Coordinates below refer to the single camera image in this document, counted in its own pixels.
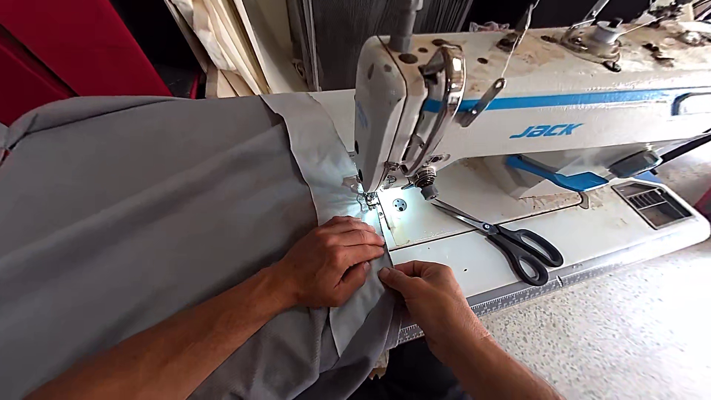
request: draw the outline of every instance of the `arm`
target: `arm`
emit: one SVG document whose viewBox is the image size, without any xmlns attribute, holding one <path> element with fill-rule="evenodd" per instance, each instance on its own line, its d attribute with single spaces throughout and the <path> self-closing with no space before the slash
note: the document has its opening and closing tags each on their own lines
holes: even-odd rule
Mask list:
<svg viewBox="0 0 711 400">
<path fill-rule="evenodd" d="M 383 244 L 372 226 L 334 217 L 280 262 L 76 364 L 28 398 L 185 399 L 281 311 L 343 304 L 363 285 Z"/>
<path fill-rule="evenodd" d="M 446 265 L 410 261 L 380 270 L 402 293 L 432 353 L 475 399 L 562 399 L 543 379 L 508 355 L 469 308 Z"/>
</svg>

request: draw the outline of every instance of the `red fabric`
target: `red fabric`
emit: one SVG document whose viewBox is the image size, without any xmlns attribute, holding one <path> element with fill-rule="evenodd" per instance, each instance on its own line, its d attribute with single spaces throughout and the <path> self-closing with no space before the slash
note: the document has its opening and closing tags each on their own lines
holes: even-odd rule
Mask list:
<svg viewBox="0 0 711 400">
<path fill-rule="evenodd" d="M 108 0 L 2 3 L 0 24 L 78 95 L 171 95 Z"/>
<path fill-rule="evenodd" d="M 8 126 L 35 107 L 75 95 L 20 43 L 2 30 L 0 85 L 0 122 Z"/>
<path fill-rule="evenodd" d="M 706 218 L 711 219 L 711 189 L 701 197 L 701 200 L 694 207 L 704 214 Z"/>
</svg>

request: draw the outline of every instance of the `finger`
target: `finger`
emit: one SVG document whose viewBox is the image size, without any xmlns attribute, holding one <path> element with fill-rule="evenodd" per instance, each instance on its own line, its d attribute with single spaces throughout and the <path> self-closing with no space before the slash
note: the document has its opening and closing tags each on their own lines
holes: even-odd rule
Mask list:
<svg viewBox="0 0 711 400">
<path fill-rule="evenodd" d="M 353 293 L 363 286 L 365 279 L 368 277 L 368 272 L 370 272 L 370 263 L 367 261 L 358 263 L 346 271 L 346 274 L 336 286 L 338 296 L 343 302 L 351 298 Z"/>
<path fill-rule="evenodd" d="M 370 261 L 378 258 L 385 252 L 380 246 L 370 244 L 359 244 L 357 246 L 344 246 L 338 252 L 340 253 L 341 265 L 355 265 L 363 261 Z"/>
<path fill-rule="evenodd" d="M 412 260 L 406 263 L 397 264 L 393 268 L 403 272 L 407 276 L 419 276 L 422 277 L 430 268 L 444 267 L 445 265 L 438 263 L 429 263 L 427 261 Z"/>
<path fill-rule="evenodd" d="M 375 228 L 361 221 L 360 219 L 349 217 L 348 220 L 339 221 L 329 226 L 324 226 L 323 230 L 326 233 L 343 233 L 350 231 L 369 231 L 375 232 Z"/>
<path fill-rule="evenodd" d="M 370 231 L 350 231 L 334 235 L 334 243 L 340 246 L 357 246 L 359 244 L 370 244 L 382 246 L 385 244 L 383 238 L 375 232 Z"/>
<path fill-rule="evenodd" d="M 404 296 L 412 294 L 415 278 L 405 275 L 402 271 L 394 268 L 383 268 L 378 271 L 378 277 L 387 286 L 397 290 Z"/>
<path fill-rule="evenodd" d="M 348 221 L 360 222 L 360 218 L 356 218 L 354 216 L 334 216 L 333 218 L 329 219 L 327 222 L 325 222 L 321 226 L 333 226 L 333 225 L 336 225 L 337 223 L 348 222 Z"/>
</svg>

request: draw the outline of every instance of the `gray fabric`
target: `gray fabric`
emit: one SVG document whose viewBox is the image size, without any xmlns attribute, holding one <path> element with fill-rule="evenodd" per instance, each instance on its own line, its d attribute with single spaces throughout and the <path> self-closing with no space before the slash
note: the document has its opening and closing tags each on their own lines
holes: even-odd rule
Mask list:
<svg viewBox="0 0 711 400">
<path fill-rule="evenodd" d="M 380 230 L 378 212 L 368 210 L 359 195 L 363 190 L 356 179 L 356 165 L 348 156 L 321 104 L 306 93 L 266 95 L 262 98 L 287 124 L 292 154 L 311 190 L 319 223 L 335 215 L 350 215 Z M 385 291 L 378 279 L 378 271 L 392 267 L 387 251 L 371 266 L 365 285 L 346 304 L 330 310 L 329 320 L 338 354 L 343 353 Z M 384 336 L 387 331 L 379 333 Z"/>
<path fill-rule="evenodd" d="M 283 122 L 258 97 L 73 98 L 24 115 L 2 145 L 7 399 L 239 283 L 316 225 Z M 300 399 L 347 397 L 385 344 L 381 302 L 340 359 L 326 308 L 278 315 L 191 398 L 290 399 L 312 384 Z"/>
</svg>

